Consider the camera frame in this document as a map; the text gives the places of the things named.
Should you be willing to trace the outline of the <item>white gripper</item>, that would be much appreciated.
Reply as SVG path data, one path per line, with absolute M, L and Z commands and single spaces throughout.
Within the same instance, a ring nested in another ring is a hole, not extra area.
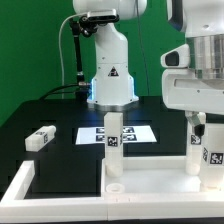
M 224 80 L 197 79 L 190 69 L 166 69 L 162 97 L 167 108 L 183 110 L 193 133 L 202 137 L 206 114 L 224 115 Z

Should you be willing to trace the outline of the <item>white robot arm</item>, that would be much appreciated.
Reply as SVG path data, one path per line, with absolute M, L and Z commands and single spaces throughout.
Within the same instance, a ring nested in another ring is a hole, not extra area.
M 73 0 L 84 35 L 95 36 L 96 75 L 88 102 L 124 106 L 135 99 L 127 39 L 114 27 L 144 13 L 147 0 Z M 162 97 L 182 110 L 194 133 L 208 129 L 201 113 L 224 115 L 224 0 L 166 0 L 167 20 L 185 43 L 160 58 Z

